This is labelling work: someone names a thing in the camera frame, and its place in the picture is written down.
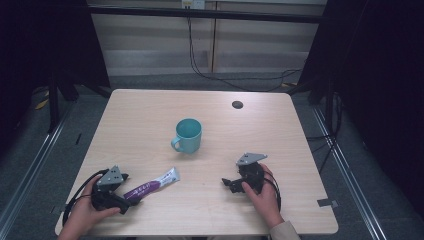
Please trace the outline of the purple and white toothpaste tube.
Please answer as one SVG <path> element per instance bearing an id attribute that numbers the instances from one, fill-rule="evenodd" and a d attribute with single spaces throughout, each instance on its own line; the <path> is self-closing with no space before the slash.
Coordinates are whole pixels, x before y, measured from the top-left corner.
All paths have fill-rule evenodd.
<path id="1" fill-rule="evenodd" d="M 149 194 L 158 191 L 172 183 L 180 180 L 180 174 L 178 170 L 173 167 L 164 173 L 162 176 L 146 182 L 131 191 L 124 194 L 125 199 L 143 199 Z"/>

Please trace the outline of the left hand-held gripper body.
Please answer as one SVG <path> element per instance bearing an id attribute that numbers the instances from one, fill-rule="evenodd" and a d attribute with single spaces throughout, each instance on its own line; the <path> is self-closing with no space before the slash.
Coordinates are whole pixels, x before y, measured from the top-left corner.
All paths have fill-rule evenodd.
<path id="1" fill-rule="evenodd" d="M 125 182 L 121 174 L 119 167 L 115 165 L 111 169 L 107 169 L 93 185 L 91 201 L 96 210 L 117 207 L 121 214 L 127 212 L 130 205 L 123 197 L 115 194 L 115 190 Z"/>

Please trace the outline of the yellow floor scrap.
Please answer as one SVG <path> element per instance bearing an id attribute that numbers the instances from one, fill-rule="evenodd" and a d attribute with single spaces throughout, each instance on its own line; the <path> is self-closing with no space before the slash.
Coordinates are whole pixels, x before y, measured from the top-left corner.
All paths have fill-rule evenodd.
<path id="1" fill-rule="evenodd" d="M 36 110 L 40 110 L 40 109 L 42 109 L 43 107 L 45 107 L 46 106 L 46 104 L 48 103 L 48 101 L 49 101 L 49 92 L 46 92 L 45 94 L 44 94 L 44 96 L 43 96 L 43 98 L 38 102 L 38 104 L 35 106 L 35 109 Z"/>

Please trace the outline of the person's right hand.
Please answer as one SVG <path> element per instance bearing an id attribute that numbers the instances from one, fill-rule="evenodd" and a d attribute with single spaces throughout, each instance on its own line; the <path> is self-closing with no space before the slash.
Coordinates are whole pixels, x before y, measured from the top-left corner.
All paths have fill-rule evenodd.
<path id="1" fill-rule="evenodd" d="M 262 191 L 256 193 L 246 182 L 242 183 L 242 187 L 257 213 L 264 220 L 266 226 L 271 229 L 283 223 L 284 219 L 281 216 L 276 190 L 273 186 L 273 174 L 265 164 L 262 164 L 261 167 L 265 173 Z"/>

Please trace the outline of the black curtain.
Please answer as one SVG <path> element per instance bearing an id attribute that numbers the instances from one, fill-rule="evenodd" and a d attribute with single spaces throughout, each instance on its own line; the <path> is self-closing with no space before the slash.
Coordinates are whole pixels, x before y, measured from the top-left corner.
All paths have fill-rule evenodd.
<path id="1" fill-rule="evenodd" d="M 338 92 L 366 146 L 424 219 L 424 0 L 327 0 L 299 79 Z"/>
<path id="2" fill-rule="evenodd" d="M 75 84 L 110 85 L 87 0 L 0 0 L 0 149 L 53 76 L 69 98 Z"/>

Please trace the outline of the metal floor rail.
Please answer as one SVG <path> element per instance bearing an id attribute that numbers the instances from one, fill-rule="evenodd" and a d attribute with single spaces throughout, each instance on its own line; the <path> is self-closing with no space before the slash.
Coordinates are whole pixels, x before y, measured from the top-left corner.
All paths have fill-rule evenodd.
<path id="1" fill-rule="evenodd" d="M 29 169 L 21 178 L 16 191 L 13 193 L 11 200 L 4 208 L 0 215 L 0 240 L 6 240 L 22 206 L 27 199 L 32 187 L 35 184 L 43 166 L 45 165 L 51 151 L 61 135 L 64 125 L 72 112 L 73 107 L 66 109 L 59 120 L 58 124 L 45 137 L 43 144 L 34 157 Z"/>
<path id="2" fill-rule="evenodd" d="M 337 143 L 336 138 L 330 135 L 330 130 L 325 125 L 324 114 L 318 107 L 314 107 L 313 112 L 320 128 L 320 131 L 324 134 L 326 144 L 330 148 L 330 153 L 332 154 L 341 172 L 341 175 L 366 225 L 366 228 L 368 229 L 368 232 L 371 235 L 371 238 L 373 240 L 388 240 L 380 224 L 380 221 L 376 217 L 374 210 L 372 209 L 370 203 L 365 197 L 362 188 L 360 187 L 354 175 L 354 172 L 352 171 L 352 168 L 350 167 L 347 158 L 345 157 L 345 154 Z"/>

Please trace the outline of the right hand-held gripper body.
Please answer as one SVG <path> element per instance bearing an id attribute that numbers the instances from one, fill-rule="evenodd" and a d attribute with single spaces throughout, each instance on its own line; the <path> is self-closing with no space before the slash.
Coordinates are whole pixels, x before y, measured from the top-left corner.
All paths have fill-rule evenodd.
<path id="1" fill-rule="evenodd" d="M 238 173 L 241 176 L 239 182 L 246 182 L 253 190 L 260 193 L 262 191 L 265 173 L 259 161 L 266 158 L 266 154 L 244 153 L 236 162 L 239 168 Z"/>

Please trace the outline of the black horizontal bar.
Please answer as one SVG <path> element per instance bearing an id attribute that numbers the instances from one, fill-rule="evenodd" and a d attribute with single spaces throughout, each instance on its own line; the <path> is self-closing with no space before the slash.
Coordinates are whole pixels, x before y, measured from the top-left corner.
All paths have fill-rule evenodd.
<path id="1" fill-rule="evenodd" d="M 91 5 L 91 4 L 88 5 L 88 9 L 93 14 L 114 14 L 114 15 L 155 16 L 155 17 L 186 17 L 186 18 L 204 18 L 204 19 L 308 23 L 308 24 L 328 24 L 328 23 L 334 22 L 334 19 L 323 17 L 323 16 L 253 13 L 253 12 L 240 12 L 240 11 L 145 8 L 145 7 L 124 7 L 124 6 L 112 6 L 112 5 Z"/>

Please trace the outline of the teal cup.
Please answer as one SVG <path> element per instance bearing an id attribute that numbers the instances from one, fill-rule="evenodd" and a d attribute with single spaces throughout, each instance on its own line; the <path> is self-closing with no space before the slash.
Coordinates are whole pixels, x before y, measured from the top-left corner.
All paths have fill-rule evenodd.
<path id="1" fill-rule="evenodd" d="M 182 119 L 176 125 L 176 136 L 171 140 L 171 147 L 180 153 L 192 154 L 200 148 L 202 125 L 193 118 Z"/>

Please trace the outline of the person's left hand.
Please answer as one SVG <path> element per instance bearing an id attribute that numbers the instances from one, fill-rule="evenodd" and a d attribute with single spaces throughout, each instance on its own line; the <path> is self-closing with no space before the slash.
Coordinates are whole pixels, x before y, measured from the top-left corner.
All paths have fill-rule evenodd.
<path id="1" fill-rule="evenodd" d="M 90 194 L 94 183 L 95 179 L 92 179 L 86 185 L 82 192 L 83 197 L 74 205 L 61 232 L 78 232 L 83 236 L 103 219 L 114 216 L 120 212 L 119 208 L 98 211 L 92 206 Z"/>

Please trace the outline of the white wall socket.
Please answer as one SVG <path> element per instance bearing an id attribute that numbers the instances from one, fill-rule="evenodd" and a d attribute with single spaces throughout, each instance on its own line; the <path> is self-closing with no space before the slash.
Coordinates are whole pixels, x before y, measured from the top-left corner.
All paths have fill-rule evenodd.
<path id="1" fill-rule="evenodd" d="M 183 9 L 204 10 L 205 0 L 181 0 Z"/>

